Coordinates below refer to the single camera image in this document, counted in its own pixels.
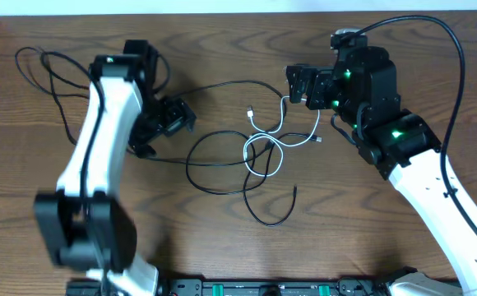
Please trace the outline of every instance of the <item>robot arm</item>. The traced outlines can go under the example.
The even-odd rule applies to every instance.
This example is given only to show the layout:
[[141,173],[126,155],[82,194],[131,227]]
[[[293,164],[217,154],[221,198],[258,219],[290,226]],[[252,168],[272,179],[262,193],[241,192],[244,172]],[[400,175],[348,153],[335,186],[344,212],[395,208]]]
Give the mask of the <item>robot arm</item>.
[[[127,144],[137,156],[153,155],[149,141],[184,126],[191,130],[196,119],[181,99],[155,99],[157,58],[145,40],[128,40],[122,55],[96,57],[90,73],[101,89],[90,86],[86,120],[57,191],[38,194],[34,206],[54,265],[87,271],[92,279],[106,276],[130,295],[156,295],[158,271],[136,253],[136,228],[118,203]],[[104,112],[97,123],[98,91],[104,94]],[[95,124],[82,200],[81,168]],[[85,218],[77,219],[83,211]]]
[[[368,46],[365,35],[343,42],[349,34],[340,30],[331,37],[331,47],[338,54],[334,67],[286,68],[289,100],[298,103],[305,95],[309,109],[333,109],[354,128],[352,137],[341,133],[420,214],[452,264],[463,293],[477,294],[477,234],[447,194],[439,168],[441,143],[421,117],[400,109],[396,67],[388,52]],[[477,206],[448,158],[447,175],[477,228]],[[404,284],[395,289],[396,294],[419,292]]]

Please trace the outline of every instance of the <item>white cable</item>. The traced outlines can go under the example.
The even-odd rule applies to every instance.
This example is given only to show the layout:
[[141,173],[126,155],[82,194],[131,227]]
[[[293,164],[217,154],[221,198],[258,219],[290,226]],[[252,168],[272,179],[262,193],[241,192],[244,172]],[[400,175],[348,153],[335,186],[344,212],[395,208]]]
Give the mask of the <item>white cable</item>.
[[[279,150],[280,150],[280,162],[279,162],[279,165],[277,166],[277,169],[276,169],[273,173],[269,173],[269,174],[267,175],[267,177],[271,177],[271,176],[275,175],[275,174],[279,171],[279,169],[280,169],[280,167],[281,167],[281,165],[282,165],[282,160],[284,159],[284,152],[283,152],[283,150],[282,150],[281,145],[286,146],[286,147],[296,147],[296,146],[300,146],[300,145],[306,143],[307,141],[309,141],[309,140],[312,138],[313,134],[315,133],[315,130],[317,129],[317,125],[319,124],[319,119],[320,119],[320,117],[321,117],[321,111],[318,110],[318,111],[317,111],[317,120],[315,121],[315,125],[313,126],[312,132],[310,133],[310,135],[308,136],[308,138],[306,138],[304,141],[301,141],[301,142],[296,143],[296,144],[286,144],[286,143],[280,141],[279,139],[277,139],[277,138],[273,137],[272,135],[269,135],[269,134],[267,134],[267,133],[265,133],[265,132],[252,135],[252,136],[246,141],[246,143],[244,143],[244,147],[243,147],[243,157],[244,157],[244,160],[247,160],[247,159],[248,159],[248,145],[249,145],[249,144],[253,143],[254,141],[260,140],[260,139],[264,139],[264,138],[269,139],[269,140],[273,141],[273,143],[274,143],[275,145],[277,145],[277,147],[278,147]],[[280,116],[280,125],[279,125],[279,128],[277,128],[277,131],[280,130],[280,127],[282,127],[282,119],[283,119],[283,117],[282,117],[282,114],[281,114],[281,116]],[[254,170],[252,170],[252,169],[249,167],[248,162],[244,162],[244,164],[246,165],[246,168],[248,168],[248,170],[249,170],[252,174],[254,174],[254,175],[256,175],[256,176],[259,176],[259,177],[264,177],[264,174],[260,174],[260,173],[255,172]]]
[[[276,133],[278,131],[280,131],[280,128],[282,127],[282,120],[284,118],[284,112],[283,112],[283,102],[285,99],[288,99],[289,98],[289,95],[285,95],[283,96],[282,98],[280,98],[280,122],[279,122],[279,126],[276,130],[274,131],[269,131],[267,133]],[[259,132],[266,132],[260,128],[258,128],[255,123],[253,122],[253,111],[251,110],[251,113],[248,113],[248,116],[249,116],[249,120],[252,122],[252,126],[258,130]]]

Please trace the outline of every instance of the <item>black wire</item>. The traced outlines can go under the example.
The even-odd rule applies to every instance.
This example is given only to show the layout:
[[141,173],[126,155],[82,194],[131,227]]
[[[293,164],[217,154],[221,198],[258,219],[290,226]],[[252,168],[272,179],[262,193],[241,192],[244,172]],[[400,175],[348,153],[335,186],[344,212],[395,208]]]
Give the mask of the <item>black wire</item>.
[[355,117],[355,121],[357,124],[357,127],[355,128],[355,131],[357,132],[357,136],[359,139],[363,140],[363,111],[365,108],[369,106],[368,102],[363,102],[359,104],[359,107],[357,108],[357,114]]
[[54,99],[54,102],[56,103],[56,105],[58,106],[58,109],[59,109],[59,113],[61,114],[61,119],[63,120],[63,125],[65,127],[65,133],[67,134],[67,138],[68,140],[73,144],[73,145],[76,145],[77,144],[77,141],[76,139],[72,136],[71,134],[71,131],[69,130],[68,128],[68,124],[67,124],[67,119],[65,118],[65,113],[63,112],[63,106],[61,105],[61,103],[59,102],[59,99],[58,99],[58,96],[56,95],[56,90],[54,89],[54,80],[53,80],[53,74],[52,72],[49,72],[49,80],[50,80],[50,91],[51,91],[51,95]]
[[[188,178],[188,181],[191,183],[191,185],[193,185],[196,189],[202,191],[202,192],[205,192],[205,193],[210,193],[210,194],[214,194],[214,195],[231,195],[231,194],[237,194],[237,193],[241,193],[241,192],[244,192],[244,191],[250,191],[250,190],[253,190],[259,186],[261,186],[265,181],[266,181],[266,178],[267,178],[267,167],[268,167],[268,164],[270,163],[270,159],[271,159],[271,152],[273,151],[273,149],[270,150],[270,154],[268,155],[268,161],[266,162],[267,165],[266,165],[266,174],[264,175],[264,178],[262,178],[261,182],[259,182],[259,184],[257,185],[254,185],[254,186],[251,186],[250,188],[244,188],[243,190],[236,190],[236,191],[232,191],[232,192],[217,192],[217,191],[214,191],[208,187],[203,187],[203,186],[200,186],[198,184],[196,184],[192,179],[191,179],[191,176],[189,175],[189,160],[191,159],[191,155],[193,153],[193,151],[197,148],[198,145],[200,145],[200,143],[202,143],[205,139],[207,139],[208,137],[210,136],[214,136],[214,135],[220,135],[220,134],[234,134],[234,135],[238,135],[238,136],[241,136],[243,137],[244,139],[246,139],[246,141],[249,139],[248,136],[244,135],[243,133],[241,132],[236,132],[236,131],[218,131],[218,132],[210,132],[208,134],[206,134],[205,136],[202,136],[200,139],[198,139],[198,141],[195,143],[195,145],[192,146],[191,150],[189,151],[188,153],[188,157],[186,157],[186,177]],[[256,157],[256,153],[255,153],[255,146],[252,144],[250,144],[250,146],[252,147],[252,151],[253,151],[253,158],[252,158],[252,166],[255,165],[255,159],[257,158]]]
[[[186,90],[186,91],[182,91],[182,92],[179,92],[175,95],[171,95],[171,99],[177,99],[181,96],[184,96],[184,95],[189,95],[189,94],[192,94],[194,92],[198,92],[198,91],[202,91],[202,90],[209,90],[211,88],[215,88],[215,87],[220,87],[220,86],[230,86],[230,85],[233,85],[233,84],[242,84],[242,83],[252,83],[252,84],[256,84],[256,85],[260,85],[260,86],[264,86],[266,87],[267,89],[273,91],[274,93],[276,93],[279,98],[282,98],[283,95],[282,93],[280,93],[280,91],[278,91],[275,87],[273,86],[270,86],[269,84],[263,82],[263,81],[254,81],[254,80],[243,80],[243,81],[226,81],[226,82],[221,82],[221,83],[217,83],[217,84],[214,84],[214,85],[210,85],[210,86],[202,86],[202,87],[198,87],[196,89],[192,89],[192,90]],[[282,102],[283,104],[283,112],[282,112],[282,118],[280,119],[281,121],[283,121],[286,117],[286,111],[288,109],[288,107],[286,106],[286,102],[283,101]],[[278,128],[280,124],[280,121],[273,127],[267,129],[266,131],[269,132],[269,131],[274,131],[276,128]]]
[[[252,157],[252,158],[249,158],[247,160],[241,160],[241,161],[235,161],[233,163],[224,163],[224,164],[200,164],[200,163],[192,163],[192,162],[189,162],[189,165],[191,166],[200,166],[200,167],[226,167],[226,166],[232,166],[232,165],[237,165],[237,164],[244,164],[246,162],[250,162],[254,159],[257,159],[259,158],[264,152],[268,151],[268,149],[265,149],[263,151],[261,151],[261,153],[257,154],[256,156]],[[130,155],[134,155],[137,157],[136,153],[134,153],[133,151],[130,151],[130,150],[127,150],[127,152],[130,154]],[[167,163],[167,164],[183,164],[185,165],[186,164],[186,160],[178,160],[178,159],[161,159],[161,158],[155,158],[155,157],[146,157],[144,158],[143,160],[150,160],[150,161],[156,161],[156,162],[163,162],[163,163]]]
[[458,84],[458,94],[456,97],[456,102],[454,103],[454,109],[452,110],[451,118],[449,119],[449,124],[447,126],[447,131],[445,132],[445,137],[443,138],[442,151],[440,154],[440,169],[442,171],[442,178],[443,178],[443,182],[445,183],[445,188],[447,189],[447,192],[444,193],[444,196],[451,197],[452,201],[456,205],[456,208],[460,212],[461,216],[463,217],[465,222],[469,225],[469,227],[477,236],[477,227],[475,223],[470,219],[469,215],[467,214],[467,212],[461,205],[460,201],[456,197],[455,188],[452,187],[449,177],[447,175],[447,166],[446,166],[447,150],[449,146],[449,141],[451,140],[452,129],[454,128],[454,123],[456,122],[458,111],[460,109],[461,100],[463,98],[463,90],[465,86],[465,55],[463,53],[463,48],[461,47],[460,41],[458,40],[458,38],[456,37],[452,29],[445,22],[431,16],[417,16],[417,15],[398,16],[398,17],[392,17],[392,18],[386,19],[384,21],[379,21],[373,25],[369,25],[366,28],[363,28],[362,30],[359,30],[350,35],[347,35],[341,38],[341,42],[348,41],[349,39],[352,39],[356,36],[361,35],[362,33],[368,32],[375,28],[378,28],[379,26],[382,26],[382,25],[390,24],[397,21],[410,21],[410,20],[431,21],[433,23],[440,25],[451,37],[452,42],[456,46],[456,50],[458,52],[458,57],[460,59],[460,82]]
[[[309,135],[302,134],[302,133],[297,133],[297,132],[288,132],[286,134],[280,135],[277,139],[280,140],[285,136],[304,136],[304,137],[308,137]],[[268,171],[269,171],[269,167],[270,167],[271,152],[273,152],[273,149],[275,148],[275,145],[273,145],[271,141],[267,142],[267,144],[270,144],[270,143],[271,143],[270,154],[268,155],[268,160],[266,161],[266,172],[264,174],[264,179],[262,180],[263,182],[266,179],[266,176],[268,175]],[[289,218],[291,213],[294,211],[295,202],[297,201],[297,185],[294,185],[294,198],[291,202],[291,206],[289,207],[288,212],[286,213],[286,215],[275,223],[267,223],[267,222],[261,220],[255,214],[255,212],[253,212],[253,209],[251,208],[251,206],[249,205],[249,202],[248,202],[248,195],[246,194],[246,191],[247,191],[246,186],[248,185],[248,180],[249,180],[249,177],[251,176],[251,174],[252,174],[252,172],[248,170],[248,174],[246,175],[246,178],[244,179],[244,185],[243,185],[244,203],[246,204],[246,207],[248,208],[249,213],[253,216],[253,218],[255,218],[255,220],[258,223],[260,223],[264,226],[267,226],[267,227],[276,227],[276,226],[279,226],[279,225],[283,224]]]
[[153,89],[153,92],[156,94],[158,92],[161,92],[164,90],[164,88],[168,85],[169,80],[171,80],[171,66],[169,65],[169,62],[167,62],[167,59],[161,54],[158,56],[164,62],[165,70],[167,71],[167,74],[165,76],[164,82],[162,82],[161,85]]
[[343,130],[342,128],[340,127],[337,127],[336,125],[336,118],[337,118],[337,113],[334,113],[333,115],[331,115],[331,119],[330,119],[330,124],[333,126],[333,128],[335,128],[336,131],[338,131],[350,144],[356,146],[357,143],[354,141],[354,139],[352,139],[352,137],[347,133],[345,132],[345,130]]
[[62,81],[63,83],[65,84],[68,84],[70,86],[74,86],[76,87],[77,89],[82,89],[82,90],[89,90],[89,86],[81,86],[77,83],[74,83],[72,81],[69,81],[61,76],[59,76],[56,72],[54,72],[50,67],[49,67],[49,60],[46,58],[47,56],[46,55],[43,55],[41,54],[39,56],[39,60],[41,61],[41,65],[45,68],[45,70],[47,70],[47,72],[50,73],[50,75],[53,75],[54,77],[56,77],[57,79],[59,79],[60,81]]
[[[14,59],[16,61],[16,67],[17,67],[17,70],[19,71],[19,73],[23,76],[23,78],[25,78],[26,81],[28,81],[28,83],[30,83],[36,90],[39,90],[41,91],[42,93],[45,93],[46,95],[51,95],[52,92],[51,91],[48,91],[47,89],[45,89],[43,86],[41,86],[39,83],[37,83],[37,81],[35,81],[34,79],[30,79],[24,72],[23,70],[21,69],[21,66],[19,64],[19,54],[21,52],[23,52],[24,50],[32,50],[34,52],[36,52],[37,54],[41,54],[41,50],[39,49],[35,49],[33,47],[30,47],[30,46],[26,46],[24,48],[20,48],[16,51],[16,54],[14,55]],[[73,85],[77,86],[78,88],[80,89],[87,89],[88,90],[88,87],[86,86],[79,86],[77,84],[74,84],[73,82],[70,82],[62,77],[60,77],[57,73],[53,72],[53,75],[54,77],[56,77],[57,79],[63,81],[64,83],[72,83]],[[57,94],[58,97],[79,97],[79,98],[83,98],[83,99],[89,99],[89,96],[88,95],[83,95],[83,94]]]

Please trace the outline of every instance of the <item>white wall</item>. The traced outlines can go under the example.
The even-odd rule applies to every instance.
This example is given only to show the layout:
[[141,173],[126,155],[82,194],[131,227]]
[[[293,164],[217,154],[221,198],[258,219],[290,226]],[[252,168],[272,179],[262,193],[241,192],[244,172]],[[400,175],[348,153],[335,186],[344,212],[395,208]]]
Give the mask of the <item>white wall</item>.
[[0,0],[0,16],[477,10],[477,0]]

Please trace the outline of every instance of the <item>wood grain surface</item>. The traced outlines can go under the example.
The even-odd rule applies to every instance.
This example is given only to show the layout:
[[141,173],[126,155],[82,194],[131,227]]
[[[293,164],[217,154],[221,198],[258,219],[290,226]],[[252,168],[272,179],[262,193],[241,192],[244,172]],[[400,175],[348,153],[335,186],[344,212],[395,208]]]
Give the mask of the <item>wood grain surface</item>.
[[[330,65],[331,32],[397,14],[0,17],[0,295],[61,295],[65,282],[76,276],[51,266],[32,212],[36,192],[55,187],[73,146],[52,99],[17,72],[13,54],[18,48],[57,50],[86,65],[96,54],[120,53],[125,39],[148,39],[171,64],[167,93],[239,79],[265,81],[287,93],[283,66]],[[430,14],[447,22],[465,48],[465,99],[449,155],[477,203],[477,12]],[[368,36],[370,44],[390,52],[403,106],[421,115],[442,139],[458,81],[456,50],[448,36],[436,25],[413,21]],[[21,64],[30,65],[38,81],[48,85],[37,57],[24,55]],[[53,59],[53,66],[87,83],[66,63]],[[71,91],[60,84],[57,89]],[[157,140],[161,157],[185,157],[208,132],[252,132],[246,117],[250,104],[261,127],[279,117],[279,100],[260,86],[226,86],[185,99],[198,116],[196,131]],[[87,102],[62,102],[77,135]],[[282,170],[249,194],[254,210],[275,221],[287,211],[293,185],[298,185],[294,213],[273,229],[250,216],[241,195],[213,196],[192,187],[182,165],[127,157],[121,201],[137,224],[138,250],[158,267],[207,278],[374,276],[407,265],[435,278],[455,278],[410,204],[331,128],[331,115],[322,112],[317,130],[322,143],[287,149]],[[308,132],[315,116],[302,105],[290,105],[284,131]],[[236,136],[215,137],[201,144],[193,158],[239,160],[242,145]],[[236,190],[246,169],[191,172],[201,185]]]

